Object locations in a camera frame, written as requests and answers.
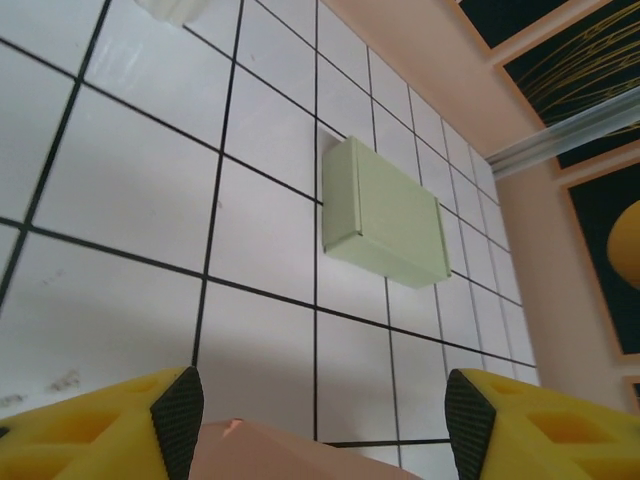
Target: black rubber pad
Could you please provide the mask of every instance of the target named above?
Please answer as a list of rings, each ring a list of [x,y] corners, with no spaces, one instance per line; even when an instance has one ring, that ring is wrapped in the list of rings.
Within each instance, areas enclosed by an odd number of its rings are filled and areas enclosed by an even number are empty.
[[[204,395],[195,367],[187,368],[151,406],[151,418],[169,480],[188,480],[198,441]]]
[[[460,480],[478,480],[491,441],[496,410],[460,370],[452,370],[444,411]]]

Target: yellow orb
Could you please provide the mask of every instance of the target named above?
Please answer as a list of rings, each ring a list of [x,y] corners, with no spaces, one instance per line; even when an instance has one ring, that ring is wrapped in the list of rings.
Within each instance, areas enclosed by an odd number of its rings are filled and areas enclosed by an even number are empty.
[[[607,255],[618,275],[640,288],[640,200],[616,220],[609,234]]]

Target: white object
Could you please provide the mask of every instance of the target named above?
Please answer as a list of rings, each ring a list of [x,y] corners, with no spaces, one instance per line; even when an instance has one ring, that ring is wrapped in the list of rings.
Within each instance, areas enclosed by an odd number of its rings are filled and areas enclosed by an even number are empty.
[[[195,20],[211,0],[136,0],[153,18],[181,27]]]

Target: floor tile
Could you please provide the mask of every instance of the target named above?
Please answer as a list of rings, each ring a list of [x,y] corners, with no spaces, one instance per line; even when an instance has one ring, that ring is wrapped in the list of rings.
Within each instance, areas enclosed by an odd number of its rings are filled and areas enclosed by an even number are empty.
[[[204,421],[246,418],[313,437],[313,311],[209,283],[198,367]]]
[[[425,479],[458,480],[451,445],[403,445],[402,467]]]
[[[460,220],[444,208],[440,209],[440,218],[442,219],[442,228],[447,242],[447,253],[449,254],[451,269],[462,275],[467,275],[467,264],[464,259],[462,234],[460,233]]]
[[[255,0],[245,2],[238,62],[313,112],[313,49]]]
[[[530,383],[531,385],[540,386],[540,378],[538,377],[538,371],[532,367],[526,367],[524,365],[513,364],[516,370],[516,377],[521,382]]]
[[[19,0],[0,3],[0,37],[77,73],[103,0]]]
[[[373,105],[373,118],[378,153],[420,183],[413,133],[377,103]]]
[[[322,250],[322,207],[318,207],[318,305],[387,325],[384,278]]]
[[[188,31],[113,0],[87,81],[217,147],[231,62]]]
[[[496,180],[493,176],[491,166],[475,151],[473,147],[471,150],[471,160],[473,162],[473,170],[476,174],[476,180],[478,187],[496,202],[499,202],[498,192],[496,191]]]
[[[433,285],[410,288],[389,281],[391,325],[410,332],[440,338],[438,308]]]
[[[22,221],[73,83],[2,45],[0,64],[0,215]]]
[[[200,287],[196,278],[29,235],[0,319],[0,397],[27,400],[2,414],[189,365]],[[77,388],[48,389],[73,371]]]
[[[225,152],[313,196],[313,117],[242,69],[236,71]]]
[[[367,46],[322,2],[318,5],[318,50],[369,91]]]
[[[499,358],[489,357],[487,355],[482,356],[487,372],[495,373],[496,375],[502,375],[507,378],[515,378],[513,366],[515,364],[507,362],[506,360],[500,360]]]
[[[387,107],[408,127],[411,121],[411,105],[409,91],[405,82],[393,69],[387,65],[373,50],[369,51],[371,62],[371,84],[373,98]]]
[[[318,116],[373,148],[371,99],[324,58],[318,58]]]
[[[478,331],[469,282],[455,273],[436,285],[444,340],[478,348]]]
[[[442,345],[392,333],[400,440],[447,438]]]
[[[232,56],[239,12],[240,0],[209,2],[204,12],[193,22],[189,22],[187,27],[227,55]]]
[[[201,272],[216,165],[216,153],[83,89],[34,224]]]
[[[503,249],[489,244],[491,255],[493,256],[493,264],[496,268],[496,281],[498,282],[498,291],[507,298],[520,303],[520,290],[518,281],[516,280],[516,272],[513,268],[511,255]]]
[[[289,25],[311,45],[316,40],[315,0],[260,0],[260,3]]]
[[[410,89],[411,108],[416,134],[440,155],[447,156],[440,115],[420,95]]]
[[[0,278],[2,278],[17,238],[17,229],[0,225]]]
[[[389,332],[318,313],[318,439],[394,439]]]
[[[394,467],[398,466],[398,447],[359,447],[346,450]]]
[[[485,287],[495,290],[496,279],[489,253],[489,240],[464,222],[462,222],[462,239],[469,265],[469,276]]]
[[[504,248],[509,248],[509,241],[507,240],[507,232],[504,229],[504,220],[502,219],[500,207],[482,192],[480,192],[480,203],[487,225],[487,235],[489,235],[491,240],[499,243]]]
[[[331,151],[332,148],[339,145],[344,138],[338,135],[336,132],[326,127],[325,125],[318,123],[318,161],[316,167],[318,169],[318,173],[316,176],[318,182],[318,200],[322,201],[322,158],[328,152]]]
[[[422,185],[438,197],[442,205],[455,212],[456,200],[449,164],[422,140],[419,138],[417,140]]]
[[[450,347],[449,345],[445,345],[444,353],[447,359],[448,373],[451,373],[451,370],[456,368],[476,368],[478,370],[483,370],[484,368],[482,365],[482,355],[479,353],[463,350],[462,348]]]
[[[478,189],[456,170],[452,169],[451,173],[458,202],[458,213],[464,220],[484,232],[484,220],[480,208],[480,199],[478,198]]]
[[[447,139],[449,161],[454,167],[464,173],[467,178],[474,180],[469,144],[447,122],[444,122],[444,135]]]
[[[515,360],[535,364],[527,320],[522,307],[502,300],[502,310],[507,324],[507,335],[511,345],[511,355]]]
[[[312,201],[226,160],[211,275],[313,303]]]
[[[476,307],[482,351],[509,358],[511,354],[502,319],[500,297],[477,285],[471,285],[471,293]]]

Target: light green box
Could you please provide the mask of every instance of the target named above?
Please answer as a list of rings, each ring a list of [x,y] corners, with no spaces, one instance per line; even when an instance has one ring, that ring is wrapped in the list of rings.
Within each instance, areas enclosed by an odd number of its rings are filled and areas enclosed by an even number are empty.
[[[438,200],[359,140],[322,161],[325,253],[418,288],[451,276]]]

